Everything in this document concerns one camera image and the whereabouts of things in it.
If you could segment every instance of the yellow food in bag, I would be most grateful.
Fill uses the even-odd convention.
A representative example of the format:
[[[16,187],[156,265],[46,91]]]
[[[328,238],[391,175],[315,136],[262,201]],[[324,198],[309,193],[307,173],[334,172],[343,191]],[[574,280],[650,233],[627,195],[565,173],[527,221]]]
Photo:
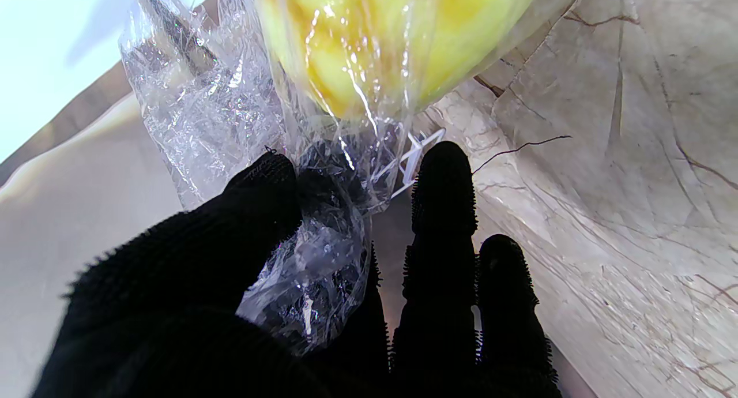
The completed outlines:
[[[272,59],[322,109],[353,119],[400,103],[422,108],[439,98],[495,48],[531,1],[256,4]]]

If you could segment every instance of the black knit glove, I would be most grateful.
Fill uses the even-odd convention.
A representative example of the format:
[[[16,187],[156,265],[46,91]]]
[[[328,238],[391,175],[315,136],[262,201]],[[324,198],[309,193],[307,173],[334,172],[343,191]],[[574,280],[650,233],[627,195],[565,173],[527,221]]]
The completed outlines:
[[[406,254],[403,290],[408,303],[395,331],[391,379],[405,392],[560,396],[522,250],[495,235],[475,256],[476,230],[469,161],[461,148],[442,142],[423,158],[413,192],[415,240]],[[474,328],[475,303],[481,336]]]
[[[235,315],[300,225],[295,170],[269,152],[224,192],[117,248],[73,284],[34,396],[248,396],[327,392]]]

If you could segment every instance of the black glove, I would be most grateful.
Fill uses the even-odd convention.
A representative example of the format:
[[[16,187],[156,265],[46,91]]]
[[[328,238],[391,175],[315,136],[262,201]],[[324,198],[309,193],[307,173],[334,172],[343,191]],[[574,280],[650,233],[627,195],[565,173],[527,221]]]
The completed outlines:
[[[267,153],[221,195],[90,266],[33,396],[326,396],[309,369],[235,315],[300,225],[295,183],[287,157]]]

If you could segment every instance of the marble surface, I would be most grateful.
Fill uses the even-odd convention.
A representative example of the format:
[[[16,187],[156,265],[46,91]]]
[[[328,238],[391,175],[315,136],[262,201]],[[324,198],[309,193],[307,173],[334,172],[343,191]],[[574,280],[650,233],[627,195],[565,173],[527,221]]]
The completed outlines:
[[[572,135],[475,186],[482,229],[519,240],[546,332],[603,398],[738,396],[735,3],[577,0],[483,74],[499,97],[468,81],[429,109],[472,168]]]

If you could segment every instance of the crumpled plastic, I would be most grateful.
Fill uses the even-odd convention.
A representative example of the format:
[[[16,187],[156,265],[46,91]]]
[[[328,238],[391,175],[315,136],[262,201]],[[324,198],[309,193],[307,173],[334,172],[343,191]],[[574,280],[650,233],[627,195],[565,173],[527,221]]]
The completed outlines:
[[[337,336],[361,303],[371,214],[385,209],[393,193],[409,119],[464,75],[430,90],[422,83],[435,59],[434,7],[445,0],[392,1],[397,13],[389,32],[380,33],[368,22],[384,17],[382,7],[327,3],[316,6],[312,20],[287,23],[295,22],[292,9],[283,0],[270,3],[284,18],[282,25],[274,9],[264,11],[266,0],[219,0],[216,27],[203,8],[190,9],[178,0],[137,0],[121,38],[127,77],[185,209],[219,194],[265,148],[295,162],[305,195],[303,225],[274,251],[237,313],[298,355]],[[531,0],[509,1],[490,49]],[[280,38],[295,24],[321,29],[327,24],[319,22],[321,13],[352,16],[340,22],[357,35],[354,43],[340,38],[343,72],[351,77],[348,95],[354,93],[353,102],[359,103],[346,107],[350,111],[340,111],[336,101],[309,84],[310,62],[299,51],[307,45],[308,52],[319,54],[321,45],[311,44],[310,35],[302,46],[300,37]],[[442,23],[448,28],[453,22]],[[342,33],[322,32],[335,36],[332,40]],[[279,48],[283,43],[287,47]],[[488,53],[494,51],[461,63],[471,70]]]

